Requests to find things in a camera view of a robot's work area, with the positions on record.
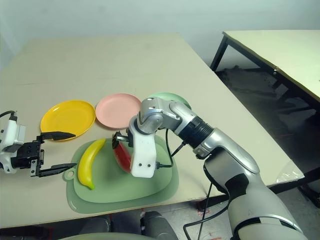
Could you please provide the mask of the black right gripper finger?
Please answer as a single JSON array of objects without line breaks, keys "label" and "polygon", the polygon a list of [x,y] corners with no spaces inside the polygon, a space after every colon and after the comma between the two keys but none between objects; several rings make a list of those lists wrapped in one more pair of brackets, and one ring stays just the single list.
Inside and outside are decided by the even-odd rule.
[{"label": "black right gripper finger", "polygon": [[120,132],[115,132],[113,135],[112,135],[112,149],[115,150],[118,145],[119,145],[119,142],[122,140],[122,134]]}]

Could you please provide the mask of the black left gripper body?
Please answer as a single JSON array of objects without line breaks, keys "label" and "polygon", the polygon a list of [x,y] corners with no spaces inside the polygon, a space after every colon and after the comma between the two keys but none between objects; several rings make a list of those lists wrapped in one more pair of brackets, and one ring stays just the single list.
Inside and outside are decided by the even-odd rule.
[{"label": "black left gripper body", "polygon": [[24,143],[11,158],[13,169],[30,169],[31,177],[44,177],[41,166],[44,164],[43,136],[37,136],[36,140]]}]

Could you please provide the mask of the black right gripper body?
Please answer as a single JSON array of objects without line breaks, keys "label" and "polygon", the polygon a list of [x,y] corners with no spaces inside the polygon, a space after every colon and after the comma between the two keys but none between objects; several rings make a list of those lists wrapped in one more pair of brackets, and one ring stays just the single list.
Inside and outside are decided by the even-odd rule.
[{"label": "black right gripper body", "polygon": [[131,133],[129,128],[125,129],[126,135],[121,134],[120,131],[116,132],[116,140],[119,142],[127,142],[130,148],[133,147],[133,134]]}]

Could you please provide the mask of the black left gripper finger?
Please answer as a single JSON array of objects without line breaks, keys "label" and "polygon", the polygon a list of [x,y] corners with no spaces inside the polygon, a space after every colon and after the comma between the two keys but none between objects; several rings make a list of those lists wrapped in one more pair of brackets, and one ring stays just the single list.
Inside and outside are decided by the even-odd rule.
[{"label": "black left gripper finger", "polygon": [[51,131],[51,132],[42,132],[40,134],[40,137],[42,140],[62,141],[62,140],[75,138],[76,135],[70,132]]},{"label": "black left gripper finger", "polygon": [[76,165],[77,165],[76,163],[64,163],[64,164],[53,165],[51,168],[40,170],[39,177],[48,177],[48,176],[58,175],[60,173],[63,173],[73,168]]}]

